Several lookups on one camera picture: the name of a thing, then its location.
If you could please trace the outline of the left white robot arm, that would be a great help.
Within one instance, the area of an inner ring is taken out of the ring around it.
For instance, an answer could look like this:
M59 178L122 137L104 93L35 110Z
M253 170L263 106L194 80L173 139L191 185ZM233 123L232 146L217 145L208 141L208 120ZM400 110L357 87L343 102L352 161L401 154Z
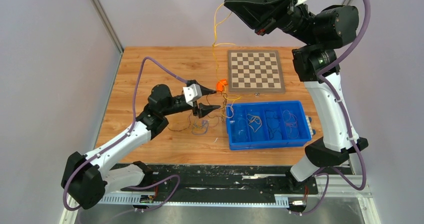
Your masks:
M92 151L85 154L76 151L68 157L61 180L64 207L70 211L89 209L105 194L123 188L149 190L153 177L144 163L137 161L119 169L114 169L114 165L162 133L169 124L166 116L191 111L193 116L203 118L219 109L219 105L198 102L201 97L215 93L216 90L196 80L187 81L182 94L176 96L165 84L154 86L143 111L133 116L123 132Z

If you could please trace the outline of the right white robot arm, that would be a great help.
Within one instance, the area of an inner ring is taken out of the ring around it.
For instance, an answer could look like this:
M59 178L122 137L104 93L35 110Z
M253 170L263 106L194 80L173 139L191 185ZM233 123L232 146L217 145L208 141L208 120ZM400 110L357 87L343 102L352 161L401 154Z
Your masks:
M333 5L318 14L307 0L224 0L259 36L280 29L304 43L292 51L294 69L309 92L323 137L305 148L304 157L291 167L285 185L291 192L305 187L306 179L323 167L339 165L353 152L367 147L356 133L341 88L340 62L363 38L370 20L370 0L363 0L364 20L354 6Z

